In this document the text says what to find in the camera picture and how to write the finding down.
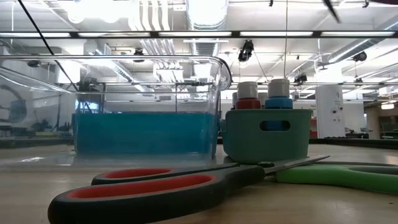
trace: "blue water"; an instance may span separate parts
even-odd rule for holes
[[[212,154],[218,123],[208,113],[74,114],[78,154]]]

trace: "green storage bin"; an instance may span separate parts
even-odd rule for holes
[[[221,125],[224,151],[245,164],[306,158],[311,115],[312,110],[295,109],[229,111]],[[286,131],[263,131],[263,121],[287,121],[290,127]]]

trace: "bottle cap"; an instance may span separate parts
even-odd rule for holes
[[[264,106],[268,98],[268,93],[259,93],[259,100],[261,101],[261,106]]]
[[[273,79],[268,84],[268,98],[273,96],[289,97],[290,82],[285,78]]]
[[[235,106],[237,100],[238,100],[238,92],[232,93],[232,106]]]
[[[238,84],[238,99],[257,97],[256,82],[241,82]]]

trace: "cable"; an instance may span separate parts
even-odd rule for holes
[[[45,45],[45,47],[49,50],[51,55],[55,55],[54,52],[51,50],[51,47],[49,46],[49,43],[47,43],[46,39],[43,36],[43,33],[40,31],[39,27],[37,26],[36,22],[33,20],[32,16],[30,15],[30,13],[28,12],[28,10],[26,9],[24,3],[22,2],[22,0],[18,0],[19,4],[21,5],[22,9],[24,10],[26,16],[29,18],[30,22],[32,23],[32,25],[35,27],[35,30],[39,33],[40,38],[43,40],[43,43]],[[72,79],[70,79],[70,77],[68,76],[67,72],[65,71],[65,69],[62,67],[61,63],[58,60],[55,60],[55,63],[60,67],[60,70],[65,74],[65,76],[69,79],[70,83],[72,84],[72,86],[74,87],[74,89],[76,91],[79,91],[77,86],[72,82]]]
[[[285,57],[285,59],[284,59],[284,78],[286,78],[286,54],[287,54],[287,10],[288,10],[288,7],[287,7],[287,5],[288,5],[288,3],[289,3],[289,0],[286,0],[286,28],[285,28],[285,55],[284,55],[284,57]]]
[[[253,51],[253,53],[254,53],[254,56],[256,56],[256,59],[257,59],[257,62],[258,62],[258,64],[259,64],[260,68],[261,68],[262,74],[263,74],[263,75],[264,75],[264,77],[266,78],[266,82],[268,82],[268,78],[267,78],[267,76],[266,76],[266,73],[264,72],[264,69],[262,69],[262,66],[261,66],[260,60],[259,60],[259,58],[257,57],[257,54],[256,54],[256,52],[255,52],[255,51]]]

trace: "scissor blade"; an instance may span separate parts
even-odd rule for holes
[[[337,12],[333,8],[333,5],[331,4],[330,0],[323,0],[323,3],[328,7],[330,13],[333,15],[333,17],[336,19],[338,23],[340,23],[340,18],[338,17]]]
[[[310,156],[310,157],[307,157],[305,159],[275,162],[276,165],[274,167],[264,168],[264,172],[266,174],[269,174],[271,172],[276,172],[276,171],[289,169],[289,168],[293,168],[293,167],[297,167],[297,166],[311,164],[311,163],[313,163],[315,161],[326,159],[328,157],[330,157],[330,156],[319,155],[319,156]]]

